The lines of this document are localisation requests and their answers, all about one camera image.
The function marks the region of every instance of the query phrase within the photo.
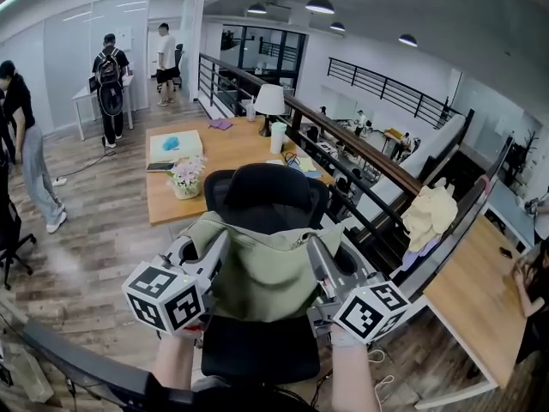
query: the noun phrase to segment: wooden floor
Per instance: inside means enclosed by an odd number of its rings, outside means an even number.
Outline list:
[[[151,85],[151,96],[154,95]],[[172,242],[185,223],[151,228],[148,225],[145,191],[145,130],[188,119],[206,119],[197,103],[181,99],[169,107],[155,105],[135,114],[135,129],[124,130],[116,154],[97,165],[69,177],[58,195],[66,204],[69,219],[53,235],[37,209],[27,200],[21,175],[10,179],[12,200],[24,221],[23,233],[33,232],[36,246],[21,249],[21,256],[34,268],[27,276],[15,266],[10,275],[9,297],[23,311],[61,333],[74,343],[98,354],[141,368],[150,368],[158,340],[147,327],[134,321],[120,287],[142,260],[149,260]],[[52,177],[78,170],[103,154],[100,124],[85,124],[87,140],[81,142],[77,129],[67,129],[46,138],[45,155]],[[17,354],[21,344],[7,331],[2,342]],[[379,390],[385,412],[415,410],[413,404],[424,396],[460,389],[471,382],[465,377],[471,362],[460,345],[440,322],[424,312],[379,344],[387,353],[382,364],[371,365],[378,382],[393,374],[395,382]],[[444,412],[523,412],[537,397],[530,376],[535,357],[520,365],[505,392],[494,391],[446,408]],[[0,398],[12,410],[74,410],[64,378],[53,366],[43,362],[55,397],[47,406],[26,400],[21,387],[0,385]],[[195,376],[200,376],[200,360]],[[293,387],[311,399],[313,382]],[[318,408],[329,411],[330,382],[324,384]],[[79,411],[119,410],[107,402],[93,400],[78,390]]]

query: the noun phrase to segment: purple notebook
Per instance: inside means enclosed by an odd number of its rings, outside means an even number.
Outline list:
[[[209,126],[218,130],[227,130],[232,127],[232,123],[226,119],[214,119],[209,121]]]

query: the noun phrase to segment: black backpack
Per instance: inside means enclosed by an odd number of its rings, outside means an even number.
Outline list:
[[[118,52],[120,52],[120,50],[115,47],[108,55],[102,52],[97,56],[101,61],[97,66],[95,78],[100,86],[120,83],[122,71],[116,58]]]

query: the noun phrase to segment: ceiling light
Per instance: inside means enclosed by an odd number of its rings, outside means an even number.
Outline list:
[[[305,7],[323,14],[334,14],[335,12],[334,6],[329,2],[329,0],[311,0]]]
[[[267,14],[267,10],[260,3],[254,3],[248,8],[248,12],[252,14]]]
[[[73,18],[76,18],[76,17],[82,17],[83,15],[88,15],[88,14],[91,14],[92,11],[89,10],[88,12],[82,12],[81,14],[78,14],[78,15],[73,15],[69,18],[65,18],[63,21],[69,21],[69,20],[72,20]]]
[[[411,47],[417,47],[418,42],[416,39],[410,35],[409,33],[404,33],[401,35],[398,39],[401,43],[404,43],[405,45],[410,45]]]
[[[6,9],[8,6],[10,6],[10,4],[12,4],[15,1],[17,0],[4,0],[3,2],[0,3],[0,10]]]
[[[345,32],[345,26],[343,26],[343,23],[339,23],[338,21],[332,23],[332,26],[330,26],[330,28],[334,29],[335,31]]]
[[[130,6],[130,5],[132,5],[132,4],[141,4],[141,3],[146,3],[146,1],[117,4],[117,8],[122,8],[123,6]]]
[[[98,17],[94,17],[94,18],[88,18],[87,20],[84,20],[82,23],[87,23],[88,21],[91,21],[91,20],[97,20],[98,18],[105,18],[104,15],[100,15]]]

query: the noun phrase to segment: blue object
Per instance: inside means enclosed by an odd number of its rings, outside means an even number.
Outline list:
[[[162,143],[162,149],[164,149],[164,151],[172,151],[176,148],[179,148],[179,139],[175,136],[168,137],[166,141]]]

